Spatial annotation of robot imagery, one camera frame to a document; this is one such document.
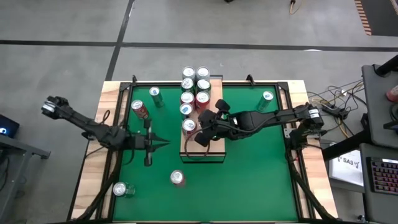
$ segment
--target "green table surface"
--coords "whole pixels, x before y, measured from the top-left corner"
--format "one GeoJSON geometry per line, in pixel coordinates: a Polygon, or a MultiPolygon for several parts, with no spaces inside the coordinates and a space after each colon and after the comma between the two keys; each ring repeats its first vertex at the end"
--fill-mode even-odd
{"type": "MultiPolygon", "coordinates": [[[[184,164],[180,152],[181,117],[179,87],[160,88],[165,106],[156,108],[149,88],[137,87],[132,99],[147,106],[152,131],[171,143],[153,153],[153,165],[144,167],[144,151],[136,151],[122,165],[122,182],[134,185],[132,198],[117,198],[115,221],[296,221],[289,168],[284,157],[281,126],[263,129],[247,139],[225,141],[222,164],[184,164]],[[170,181],[173,170],[186,176],[184,187],[170,181]]],[[[263,91],[273,86],[223,87],[231,112],[254,110],[263,91]]],[[[278,108],[277,100],[267,111],[278,108]]],[[[131,131],[145,132],[143,121],[130,111],[131,131]]],[[[131,152],[123,155],[123,164],[131,152]]]]}

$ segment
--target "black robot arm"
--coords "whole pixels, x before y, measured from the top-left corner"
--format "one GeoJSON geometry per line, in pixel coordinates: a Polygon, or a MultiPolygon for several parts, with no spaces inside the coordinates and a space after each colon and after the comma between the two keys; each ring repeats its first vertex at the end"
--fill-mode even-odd
{"type": "Polygon", "coordinates": [[[294,141],[298,141],[304,140],[309,133],[320,131],[323,126],[318,109],[308,103],[293,109],[269,113],[242,111],[230,114],[229,105],[223,100],[219,100],[216,107],[219,112],[205,110],[198,118],[203,131],[197,134],[195,140],[202,146],[207,146],[209,141],[219,138],[244,139],[258,133],[262,128],[300,121],[299,128],[290,134],[294,136],[294,141]]]}
{"type": "Polygon", "coordinates": [[[157,137],[151,131],[150,120],[144,121],[144,127],[147,130],[146,135],[139,133],[130,133],[119,126],[109,126],[103,122],[97,123],[91,118],[75,111],[67,99],[56,96],[49,96],[42,107],[42,114],[52,119],[65,119],[80,129],[84,130],[81,134],[83,137],[93,140],[97,139],[99,144],[113,151],[145,150],[146,157],[145,166],[152,165],[152,153],[156,149],[167,145],[168,140],[157,137]],[[167,143],[152,145],[152,141],[163,141],[167,143]]]}

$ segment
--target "keyboard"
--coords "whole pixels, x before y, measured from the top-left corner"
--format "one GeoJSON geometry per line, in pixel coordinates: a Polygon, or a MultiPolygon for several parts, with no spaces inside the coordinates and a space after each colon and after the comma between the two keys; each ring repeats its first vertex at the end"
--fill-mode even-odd
{"type": "Polygon", "coordinates": [[[371,190],[398,195],[398,161],[368,157],[367,163],[371,190]]]}

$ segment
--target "wooden table frame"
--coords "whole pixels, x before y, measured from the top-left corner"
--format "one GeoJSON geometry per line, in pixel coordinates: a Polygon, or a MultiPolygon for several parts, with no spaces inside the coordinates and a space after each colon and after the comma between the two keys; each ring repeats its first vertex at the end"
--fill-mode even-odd
{"type": "MultiPolygon", "coordinates": [[[[166,81],[166,82],[104,82],[99,99],[99,105],[95,117],[95,121],[100,122],[103,119],[103,114],[106,110],[110,110],[111,114],[105,124],[118,125],[125,124],[128,121],[129,106],[131,103],[131,93],[133,85],[138,86],[162,86],[166,84],[178,85],[181,81],[166,81]]],[[[280,103],[283,109],[296,107],[298,105],[308,102],[307,91],[302,80],[287,80],[287,81],[256,81],[257,84],[273,84],[280,90],[280,103]]],[[[249,81],[223,81],[227,85],[250,85],[249,81]]],[[[288,124],[285,127],[294,128],[294,124],[288,124]]],[[[308,143],[319,145],[315,139],[309,139],[308,143]]],[[[90,153],[98,148],[98,142],[89,142],[86,153],[90,153]]],[[[328,175],[326,173],[325,164],[322,157],[322,152],[315,147],[306,147],[302,152],[292,152],[293,156],[298,156],[299,161],[295,162],[297,170],[300,172],[303,180],[310,186],[311,191],[317,197],[319,202],[325,209],[337,217],[333,195],[330,189],[328,175]]],[[[110,152],[107,150],[99,151],[91,155],[83,161],[81,172],[76,185],[72,204],[68,214],[68,220],[77,218],[86,210],[93,199],[100,191],[101,186],[109,177],[110,173],[117,167],[116,161],[121,161],[121,153],[110,152]]],[[[296,208],[298,217],[304,218],[320,218],[313,208],[308,209],[308,200],[301,188],[292,181],[292,188],[297,192],[296,208]]],[[[91,216],[91,219],[100,219],[108,217],[108,214],[113,214],[114,197],[111,194],[111,188],[108,189],[101,205],[96,212],[91,216]]]]}

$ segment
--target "gray concrete floor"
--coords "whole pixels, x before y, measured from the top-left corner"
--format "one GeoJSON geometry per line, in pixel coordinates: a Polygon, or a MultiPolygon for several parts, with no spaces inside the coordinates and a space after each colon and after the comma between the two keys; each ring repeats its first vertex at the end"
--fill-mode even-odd
{"type": "MultiPolygon", "coordinates": [[[[109,41],[118,38],[128,0],[0,0],[0,39],[109,41]]],[[[367,36],[353,0],[306,0],[289,16],[289,1],[136,0],[125,42],[397,47],[398,37],[367,36]]],[[[0,45],[0,113],[21,124],[17,138],[52,151],[47,161],[32,160],[23,186],[26,195],[10,220],[28,223],[66,219],[86,141],[66,121],[40,114],[49,95],[68,98],[94,116],[114,47],[0,45]]],[[[225,79],[305,80],[308,91],[361,78],[361,66],[383,63],[395,53],[304,52],[122,48],[113,80],[176,80],[182,67],[205,65],[225,79]]],[[[364,98],[363,92],[358,96],[364,98]]],[[[347,124],[360,131],[366,107],[359,104],[347,124]]],[[[325,129],[335,125],[325,118],[325,129]]],[[[325,139],[340,141],[334,130],[325,139]]],[[[333,189],[339,217],[363,213],[361,195],[333,189]]]]}

